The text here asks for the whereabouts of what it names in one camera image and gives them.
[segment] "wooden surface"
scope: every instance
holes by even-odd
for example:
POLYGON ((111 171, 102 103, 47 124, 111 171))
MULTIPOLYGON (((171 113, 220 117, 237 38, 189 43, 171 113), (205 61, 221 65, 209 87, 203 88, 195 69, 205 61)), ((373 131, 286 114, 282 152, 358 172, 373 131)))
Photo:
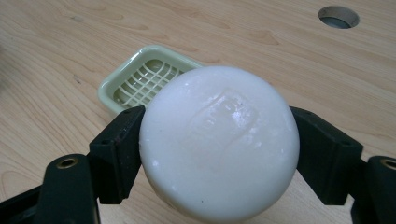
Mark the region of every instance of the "wooden surface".
MULTIPOLYGON (((138 49, 160 44, 205 65, 257 74, 290 105, 396 157, 396 1, 0 0, 0 201, 41 184, 52 160, 88 152, 111 121, 96 90, 138 49), (318 19, 355 10, 349 30, 318 19)), ((297 173, 246 223, 351 223, 297 173)), ((196 223, 163 203, 140 171, 130 199, 101 205, 103 223, 196 223)))

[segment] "embossed logo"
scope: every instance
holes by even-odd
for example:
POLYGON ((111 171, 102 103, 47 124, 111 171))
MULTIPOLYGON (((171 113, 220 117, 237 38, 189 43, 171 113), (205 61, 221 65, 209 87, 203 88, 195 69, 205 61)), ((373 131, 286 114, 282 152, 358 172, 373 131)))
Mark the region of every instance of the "embossed logo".
POLYGON ((224 154, 250 131, 258 114, 240 92, 226 89, 192 116, 182 145, 199 167, 218 170, 224 154))

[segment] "soap dish grid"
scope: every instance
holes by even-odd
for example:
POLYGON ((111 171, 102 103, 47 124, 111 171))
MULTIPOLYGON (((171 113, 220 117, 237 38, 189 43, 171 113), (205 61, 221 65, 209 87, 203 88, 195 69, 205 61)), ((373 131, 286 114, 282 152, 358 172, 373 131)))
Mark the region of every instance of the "soap dish grid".
POLYGON ((151 60, 118 87, 114 99, 124 107, 147 106, 168 82, 181 74, 183 72, 171 64, 151 60))

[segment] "wood grain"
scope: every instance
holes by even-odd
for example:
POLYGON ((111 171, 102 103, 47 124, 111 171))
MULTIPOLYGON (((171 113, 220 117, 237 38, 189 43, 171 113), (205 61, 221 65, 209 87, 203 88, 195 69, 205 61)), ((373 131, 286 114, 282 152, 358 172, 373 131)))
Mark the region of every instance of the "wood grain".
MULTIPOLYGON (((290 105, 396 157, 396 2, 0 0, 0 201, 39 185, 52 160, 87 153, 111 121, 100 82, 138 49, 161 44, 206 65, 257 74, 290 105), (340 30, 321 8, 349 7, 340 30)), ((284 196, 246 223, 351 223, 296 173, 284 196)), ((197 223, 163 203, 144 171, 131 198, 101 205, 103 223, 197 223)))

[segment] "round hole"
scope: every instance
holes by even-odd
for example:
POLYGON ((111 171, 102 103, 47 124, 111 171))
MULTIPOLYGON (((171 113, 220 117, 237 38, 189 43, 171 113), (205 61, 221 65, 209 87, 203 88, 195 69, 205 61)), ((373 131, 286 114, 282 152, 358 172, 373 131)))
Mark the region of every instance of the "round hole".
POLYGON ((388 159, 382 159, 381 163, 388 167, 389 169, 396 170, 396 161, 388 160, 388 159))
POLYGON ((359 15, 347 7, 324 7, 318 13, 320 20, 328 26, 349 29, 359 24, 359 15))
POLYGON ((78 159, 67 158, 67 159, 64 159, 64 160, 58 162, 58 164, 56 164, 56 167, 58 167, 58 169, 67 169, 67 168, 70 168, 70 167, 76 165, 77 163, 78 163, 78 159))

